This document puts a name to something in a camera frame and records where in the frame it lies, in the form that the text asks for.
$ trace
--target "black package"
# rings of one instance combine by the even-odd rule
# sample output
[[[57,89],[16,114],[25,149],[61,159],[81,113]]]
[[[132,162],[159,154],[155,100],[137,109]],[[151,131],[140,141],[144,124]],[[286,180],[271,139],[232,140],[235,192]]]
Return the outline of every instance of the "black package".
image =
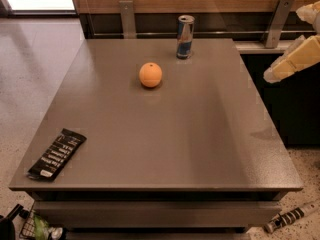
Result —
[[[63,129],[51,146],[29,169],[27,176],[35,180],[53,181],[86,139],[79,133]]]

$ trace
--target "green object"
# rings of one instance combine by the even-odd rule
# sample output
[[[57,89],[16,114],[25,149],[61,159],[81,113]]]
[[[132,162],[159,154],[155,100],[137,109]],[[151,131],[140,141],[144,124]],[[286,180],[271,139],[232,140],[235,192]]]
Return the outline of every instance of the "green object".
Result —
[[[36,240],[47,240],[49,238],[49,224],[39,215],[34,215],[35,238]]]

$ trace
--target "table top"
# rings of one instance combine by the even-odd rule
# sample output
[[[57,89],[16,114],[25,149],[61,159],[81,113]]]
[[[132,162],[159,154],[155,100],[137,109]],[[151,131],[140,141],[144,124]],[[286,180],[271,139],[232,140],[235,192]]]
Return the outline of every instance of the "table top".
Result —
[[[264,191],[303,184],[230,39],[86,40],[9,187],[12,190]],[[155,62],[160,86],[144,88]],[[27,170],[62,128],[87,137],[54,182]]]

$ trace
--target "silver can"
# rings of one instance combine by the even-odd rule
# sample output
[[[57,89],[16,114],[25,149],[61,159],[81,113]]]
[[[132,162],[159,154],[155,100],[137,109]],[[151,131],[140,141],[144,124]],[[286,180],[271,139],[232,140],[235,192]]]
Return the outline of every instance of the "silver can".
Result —
[[[188,59],[191,56],[194,17],[181,15],[178,18],[177,58]]]

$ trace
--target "speckled floor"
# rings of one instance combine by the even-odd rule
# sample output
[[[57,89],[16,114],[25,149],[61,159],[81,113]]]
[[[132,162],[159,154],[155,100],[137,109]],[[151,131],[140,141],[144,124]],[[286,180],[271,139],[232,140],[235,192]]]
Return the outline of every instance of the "speckled floor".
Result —
[[[33,201],[8,184],[18,167],[83,35],[77,19],[0,19],[0,214]],[[290,148],[289,154],[305,184],[303,191],[281,200],[283,211],[320,198],[320,148]],[[17,232],[23,220],[14,220]],[[320,210],[272,235],[251,228],[251,239],[320,239]]]

